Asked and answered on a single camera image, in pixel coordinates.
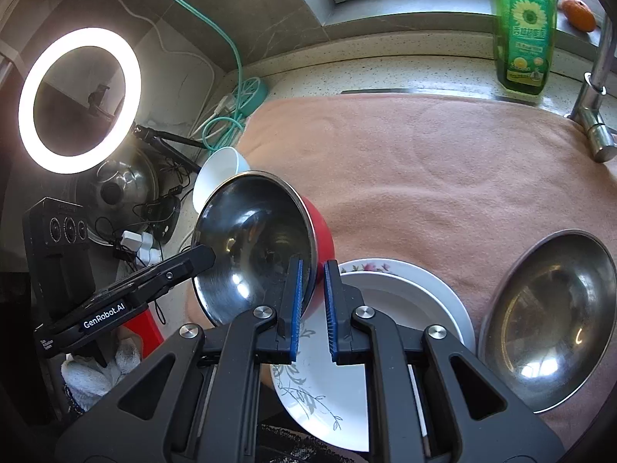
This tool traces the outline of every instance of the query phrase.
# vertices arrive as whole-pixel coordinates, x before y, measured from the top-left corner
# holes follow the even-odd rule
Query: floral pattern
[[[341,268],[341,273],[347,273],[345,268]],[[390,273],[391,275],[396,275],[396,273],[392,273],[390,271],[390,265],[387,263],[383,263],[382,265],[377,266],[375,263],[366,263],[365,265],[352,265],[352,272],[380,272],[380,273]]]
[[[315,334],[314,330],[306,329],[304,322],[300,324],[300,337],[301,338],[310,338]],[[300,376],[300,371],[298,371],[298,367],[295,362],[292,362],[291,365],[273,365],[273,376],[276,380],[276,388],[280,392],[280,396],[283,397],[285,395],[291,396],[295,402],[300,405],[304,414],[306,414],[307,419],[318,409],[322,414],[329,414],[332,417],[332,430],[340,430],[341,429],[341,421],[343,418],[335,415],[329,408],[324,404],[323,400],[326,398],[325,395],[311,395],[302,385],[306,382],[306,378]]]

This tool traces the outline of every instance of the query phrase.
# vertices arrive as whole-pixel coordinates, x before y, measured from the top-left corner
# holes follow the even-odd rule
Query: dish soap bottle
[[[493,0],[494,55],[505,88],[539,95],[553,58],[556,0]]]

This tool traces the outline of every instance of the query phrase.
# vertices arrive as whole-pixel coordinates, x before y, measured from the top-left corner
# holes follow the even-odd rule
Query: faucet
[[[602,99],[607,95],[604,86],[613,64],[617,45],[617,32],[607,15],[604,17],[600,45],[590,72],[585,73],[575,106],[568,118],[582,126],[589,140],[592,158],[596,162],[607,162],[617,155],[614,134],[617,131],[607,127],[600,114]]]

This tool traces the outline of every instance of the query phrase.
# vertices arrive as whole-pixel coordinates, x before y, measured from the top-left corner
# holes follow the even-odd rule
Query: speckled countertop
[[[425,55],[429,51],[443,55]],[[246,76],[264,79],[270,88],[268,100],[392,88],[467,97],[529,99],[502,88],[491,56],[490,35],[453,32],[373,35],[269,58],[248,66]],[[566,52],[555,51],[552,70],[538,106],[564,115],[570,112],[581,86],[575,78],[582,79],[583,73],[590,70],[590,63]],[[236,78],[235,73],[227,75],[212,97],[214,102],[233,88]],[[617,86],[614,76],[609,80],[610,91],[613,91],[613,86]],[[617,126],[615,97],[607,95],[602,114],[609,125]],[[197,213],[189,196],[183,202],[174,236],[164,246],[165,257],[181,248],[180,242],[192,230],[196,220]],[[175,287],[159,301],[167,318],[167,324],[161,326],[164,336],[186,322],[184,303],[187,291],[192,291],[190,282]]]

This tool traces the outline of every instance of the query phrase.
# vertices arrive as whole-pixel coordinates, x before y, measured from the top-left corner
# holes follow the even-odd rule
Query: white cloth
[[[67,355],[61,371],[75,402],[88,411],[140,361],[137,345],[132,338],[126,338],[118,343],[115,357],[107,360],[106,367],[101,367],[93,358]]]

